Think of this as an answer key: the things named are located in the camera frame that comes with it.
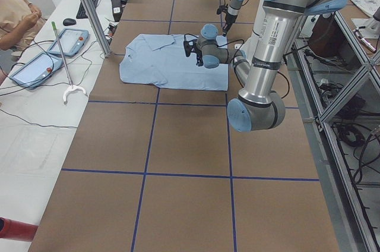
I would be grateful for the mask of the black power adapter white label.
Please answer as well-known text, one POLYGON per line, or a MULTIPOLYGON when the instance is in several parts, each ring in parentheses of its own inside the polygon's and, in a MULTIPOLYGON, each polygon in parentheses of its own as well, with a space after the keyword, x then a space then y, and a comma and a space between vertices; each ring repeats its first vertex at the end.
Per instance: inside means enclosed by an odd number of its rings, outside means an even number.
POLYGON ((123 13, 121 0, 111 0, 112 15, 115 22, 119 22, 123 13))

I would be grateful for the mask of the near blue teach pendant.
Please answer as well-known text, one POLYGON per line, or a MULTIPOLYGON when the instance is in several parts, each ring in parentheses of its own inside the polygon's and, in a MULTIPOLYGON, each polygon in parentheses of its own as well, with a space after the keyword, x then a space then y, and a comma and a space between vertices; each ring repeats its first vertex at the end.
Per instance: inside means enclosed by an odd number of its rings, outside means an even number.
POLYGON ((51 75, 60 69, 63 60, 48 53, 40 53, 23 65, 10 79, 18 86, 34 89, 43 84, 51 75))

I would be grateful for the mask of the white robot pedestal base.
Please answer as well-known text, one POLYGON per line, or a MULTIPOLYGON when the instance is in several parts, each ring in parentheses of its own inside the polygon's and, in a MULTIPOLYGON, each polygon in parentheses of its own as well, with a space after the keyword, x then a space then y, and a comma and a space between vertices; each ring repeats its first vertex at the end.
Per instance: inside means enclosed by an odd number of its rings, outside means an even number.
POLYGON ((265 17, 265 12, 262 8, 262 3, 263 1, 260 0, 250 38, 243 44, 235 44, 235 48, 242 51, 245 54, 245 57, 248 61, 252 60, 256 51, 257 44, 259 41, 259 32, 261 30, 262 22, 265 17))

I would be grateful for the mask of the person in beige shirt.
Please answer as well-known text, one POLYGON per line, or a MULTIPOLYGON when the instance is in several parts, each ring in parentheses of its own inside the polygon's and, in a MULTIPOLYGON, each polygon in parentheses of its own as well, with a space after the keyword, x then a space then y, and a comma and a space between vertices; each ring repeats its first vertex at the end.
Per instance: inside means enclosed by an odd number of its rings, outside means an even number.
POLYGON ((46 20, 39 7, 28 0, 1 0, 1 49, 24 50, 46 20))

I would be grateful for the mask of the aluminium frame truss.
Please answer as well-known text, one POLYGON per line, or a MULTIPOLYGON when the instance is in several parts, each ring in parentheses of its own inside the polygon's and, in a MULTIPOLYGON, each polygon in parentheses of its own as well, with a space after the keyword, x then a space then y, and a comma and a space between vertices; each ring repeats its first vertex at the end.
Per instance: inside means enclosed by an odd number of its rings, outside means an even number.
POLYGON ((341 251, 379 250, 379 34, 349 5, 308 17, 285 56, 341 251))

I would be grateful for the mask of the black computer mouse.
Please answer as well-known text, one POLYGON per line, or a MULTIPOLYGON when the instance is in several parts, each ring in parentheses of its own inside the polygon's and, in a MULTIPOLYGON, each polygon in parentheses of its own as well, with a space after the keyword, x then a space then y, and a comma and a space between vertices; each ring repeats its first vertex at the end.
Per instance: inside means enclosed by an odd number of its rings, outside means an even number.
POLYGON ((64 26, 73 26, 73 25, 75 25, 76 23, 77 23, 76 20, 73 19, 73 18, 65 18, 65 19, 63 20, 63 22, 62 22, 62 24, 63 24, 64 26))

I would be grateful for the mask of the light blue t-shirt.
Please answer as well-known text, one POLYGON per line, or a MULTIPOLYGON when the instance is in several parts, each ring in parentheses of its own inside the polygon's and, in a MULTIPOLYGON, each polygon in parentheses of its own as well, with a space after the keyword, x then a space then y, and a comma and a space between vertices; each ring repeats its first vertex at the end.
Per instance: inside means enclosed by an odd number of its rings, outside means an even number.
POLYGON ((185 56, 182 34, 139 34, 125 48, 119 76, 124 83, 153 84, 165 89, 228 89, 227 65, 207 69, 196 63, 196 54, 185 56))

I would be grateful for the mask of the far blue teach pendant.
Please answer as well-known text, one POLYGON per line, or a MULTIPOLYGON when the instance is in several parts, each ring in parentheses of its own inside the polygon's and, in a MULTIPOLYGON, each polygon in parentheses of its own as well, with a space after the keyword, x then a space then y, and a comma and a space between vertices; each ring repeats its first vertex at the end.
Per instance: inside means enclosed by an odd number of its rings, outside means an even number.
POLYGON ((74 57, 86 43, 89 32, 82 29, 64 28, 58 33, 62 50, 66 57, 74 57))

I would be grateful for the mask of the blue teach pendant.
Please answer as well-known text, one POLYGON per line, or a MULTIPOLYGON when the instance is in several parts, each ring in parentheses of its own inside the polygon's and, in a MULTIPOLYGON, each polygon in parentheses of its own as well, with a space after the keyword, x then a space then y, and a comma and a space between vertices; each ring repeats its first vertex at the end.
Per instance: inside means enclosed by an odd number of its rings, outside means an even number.
POLYGON ((48 53, 40 53, 23 65, 10 79, 18 86, 34 89, 43 84, 51 75, 60 69, 63 60, 48 53))
POLYGON ((86 43, 89 32, 82 29, 64 28, 58 33, 62 50, 66 57, 74 57, 86 43))

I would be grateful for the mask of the red object at edge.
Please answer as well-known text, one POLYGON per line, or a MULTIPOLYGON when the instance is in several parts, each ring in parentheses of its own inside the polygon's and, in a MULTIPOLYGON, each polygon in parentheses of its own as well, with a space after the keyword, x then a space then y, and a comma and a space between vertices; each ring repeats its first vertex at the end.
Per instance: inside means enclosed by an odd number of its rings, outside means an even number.
POLYGON ((32 242, 37 225, 1 218, 1 238, 15 241, 32 242))

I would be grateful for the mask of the aluminium frame post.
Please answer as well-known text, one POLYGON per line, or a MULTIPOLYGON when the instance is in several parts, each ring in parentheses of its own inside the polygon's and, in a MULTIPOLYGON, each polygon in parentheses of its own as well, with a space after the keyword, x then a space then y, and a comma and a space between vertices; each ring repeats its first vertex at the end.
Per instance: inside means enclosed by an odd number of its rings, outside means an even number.
POLYGON ((107 42, 107 39, 106 39, 106 36, 104 34, 102 25, 101 25, 100 20, 97 16, 96 8, 95 8, 92 0, 80 0, 80 1, 84 6, 87 17, 90 21, 91 27, 94 31, 94 34, 97 38, 97 41, 98 41, 98 43, 102 49, 104 57, 107 58, 111 53, 110 46, 107 42))

